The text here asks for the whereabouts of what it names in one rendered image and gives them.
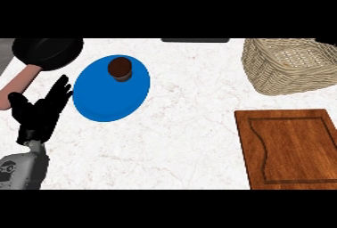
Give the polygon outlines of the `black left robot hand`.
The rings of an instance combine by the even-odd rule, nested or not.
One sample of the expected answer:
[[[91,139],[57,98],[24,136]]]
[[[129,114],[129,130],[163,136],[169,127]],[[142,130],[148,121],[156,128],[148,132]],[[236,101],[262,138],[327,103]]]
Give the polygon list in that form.
[[[67,75],[61,76],[46,97],[34,104],[30,103],[21,93],[9,94],[12,117],[20,123],[17,140],[20,145],[27,145],[30,141],[40,141],[42,143],[49,141],[71,95],[71,84]]]

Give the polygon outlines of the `brown wooden cutting board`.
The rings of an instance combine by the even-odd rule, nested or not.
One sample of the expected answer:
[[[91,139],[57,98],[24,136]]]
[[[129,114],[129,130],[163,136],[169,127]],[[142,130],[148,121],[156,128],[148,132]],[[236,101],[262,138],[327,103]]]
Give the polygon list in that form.
[[[236,123],[253,190],[337,190],[337,128],[324,109],[238,110]]]

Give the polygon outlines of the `wicker basket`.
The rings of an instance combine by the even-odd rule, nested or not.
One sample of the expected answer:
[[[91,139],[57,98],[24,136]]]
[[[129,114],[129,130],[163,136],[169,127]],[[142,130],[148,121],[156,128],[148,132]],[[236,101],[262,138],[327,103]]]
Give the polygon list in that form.
[[[314,38],[247,38],[241,62],[261,94],[303,93],[337,85],[337,47]]]

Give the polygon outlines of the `blue oval plate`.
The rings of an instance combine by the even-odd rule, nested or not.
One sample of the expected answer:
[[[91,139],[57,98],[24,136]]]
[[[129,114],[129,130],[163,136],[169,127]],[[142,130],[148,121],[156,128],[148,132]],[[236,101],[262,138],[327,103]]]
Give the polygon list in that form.
[[[132,56],[132,77],[119,82],[108,72],[110,62],[119,55],[97,60],[82,71],[73,101],[82,116],[98,122],[111,122],[129,116],[144,103],[151,90],[151,75],[144,63]]]

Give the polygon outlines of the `grey strip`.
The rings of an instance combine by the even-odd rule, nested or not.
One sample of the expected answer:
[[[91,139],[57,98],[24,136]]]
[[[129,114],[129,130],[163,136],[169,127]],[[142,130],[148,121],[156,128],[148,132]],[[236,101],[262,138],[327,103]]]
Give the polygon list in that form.
[[[6,66],[14,59],[12,53],[12,44],[15,39],[14,38],[0,38],[0,74],[6,70]]]

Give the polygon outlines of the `chocolate cupcake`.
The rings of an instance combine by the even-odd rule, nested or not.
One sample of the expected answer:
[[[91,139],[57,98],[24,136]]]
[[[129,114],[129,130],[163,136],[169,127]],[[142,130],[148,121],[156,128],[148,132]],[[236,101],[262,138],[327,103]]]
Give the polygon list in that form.
[[[132,78],[132,61],[126,57],[117,57],[108,64],[108,73],[119,82]]]

